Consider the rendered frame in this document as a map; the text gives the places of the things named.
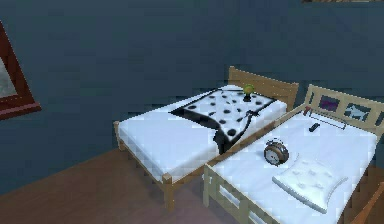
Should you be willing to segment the black spotted white blanket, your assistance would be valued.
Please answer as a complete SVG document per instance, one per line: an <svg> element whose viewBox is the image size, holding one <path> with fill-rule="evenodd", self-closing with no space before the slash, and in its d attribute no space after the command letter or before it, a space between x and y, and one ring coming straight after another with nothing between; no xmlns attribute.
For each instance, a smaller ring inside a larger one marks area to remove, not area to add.
<svg viewBox="0 0 384 224"><path fill-rule="evenodd" d="M247 129L262 119L262 113L276 100L240 89L219 88L171 111L171 114L216 131L213 140L223 154Z"/></svg>

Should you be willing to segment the brown wooden bed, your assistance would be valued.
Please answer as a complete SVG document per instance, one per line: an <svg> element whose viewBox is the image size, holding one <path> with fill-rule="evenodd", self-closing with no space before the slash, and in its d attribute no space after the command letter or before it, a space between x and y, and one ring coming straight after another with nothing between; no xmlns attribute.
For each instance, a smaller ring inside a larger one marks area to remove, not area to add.
<svg viewBox="0 0 384 224"><path fill-rule="evenodd" d="M213 140L214 129L171 114L171 111L208 94L200 95L113 123L118 148L130 153L152 181L163 191L164 205L174 209L174 191L203 173L208 162L220 161L237 152L248 140L255 140L272 127L277 118L293 109L299 84L229 68L228 84L221 88L243 90L252 84L254 92L276 100L262 113L262 119L229 150L220 154Z"/></svg>

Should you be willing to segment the yellow green ball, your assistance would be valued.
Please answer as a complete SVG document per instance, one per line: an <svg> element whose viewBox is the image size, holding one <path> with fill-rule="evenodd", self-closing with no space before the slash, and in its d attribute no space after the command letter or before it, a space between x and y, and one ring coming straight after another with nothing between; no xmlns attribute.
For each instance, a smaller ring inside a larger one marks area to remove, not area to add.
<svg viewBox="0 0 384 224"><path fill-rule="evenodd" d="M250 102L251 101L251 94L254 92L254 86L252 84L245 84L243 87L244 92L244 102Z"/></svg>

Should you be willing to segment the round brown alarm clock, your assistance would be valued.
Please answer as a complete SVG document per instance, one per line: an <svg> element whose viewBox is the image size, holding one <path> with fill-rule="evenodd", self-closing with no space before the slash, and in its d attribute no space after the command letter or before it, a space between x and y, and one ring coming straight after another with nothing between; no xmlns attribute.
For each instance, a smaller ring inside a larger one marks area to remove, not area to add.
<svg viewBox="0 0 384 224"><path fill-rule="evenodd" d="M274 166L284 164L289 159L289 151L280 139L274 138L266 142L265 160Z"/></svg>

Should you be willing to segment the white tufted pillow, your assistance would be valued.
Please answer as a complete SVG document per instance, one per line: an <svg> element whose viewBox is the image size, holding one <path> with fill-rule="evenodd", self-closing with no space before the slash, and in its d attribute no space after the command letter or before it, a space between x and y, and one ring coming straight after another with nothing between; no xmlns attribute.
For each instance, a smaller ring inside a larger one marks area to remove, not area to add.
<svg viewBox="0 0 384 224"><path fill-rule="evenodd" d="M333 192L348 178L319 160L298 156L272 181L308 207L326 214Z"/></svg>

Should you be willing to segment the pale wooden bed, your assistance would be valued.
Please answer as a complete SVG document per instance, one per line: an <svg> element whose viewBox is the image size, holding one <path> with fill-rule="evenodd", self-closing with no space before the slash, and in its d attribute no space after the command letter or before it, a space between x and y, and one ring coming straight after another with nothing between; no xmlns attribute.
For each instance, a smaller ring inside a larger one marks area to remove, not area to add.
<svg viewBox="0 0 384 224"><path fill-rule="evenodd" d="M303 115L306 106L344 120L344 130ZM310 85L305 101L276 120L271 131L215 165L204 168L203 200L215 200L239 224L339 224L353 191L384 135L384 103ZM309 132L309 128L320 126ZM264 158L266 142L280 139L289 151L284 164ZM322 214L272 181L298 156L319 160L348 178Z"/></svg>

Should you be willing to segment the thin red-handled bat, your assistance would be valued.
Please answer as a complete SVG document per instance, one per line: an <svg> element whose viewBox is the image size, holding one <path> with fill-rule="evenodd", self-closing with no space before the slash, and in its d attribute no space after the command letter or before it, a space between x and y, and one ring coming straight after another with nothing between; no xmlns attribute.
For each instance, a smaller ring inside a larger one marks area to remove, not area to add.
<svg viewBox="0 0 384 224"><path fill-rule="evenodd" d="M334 116L330 116L327 113L320 112L318 110L312 109L309 106L306 106L303 111L304 116L308 116L309 118L315 119L316 121L334 126L336 128L344 130L347 126L344 120L337 119Z"/></svg>

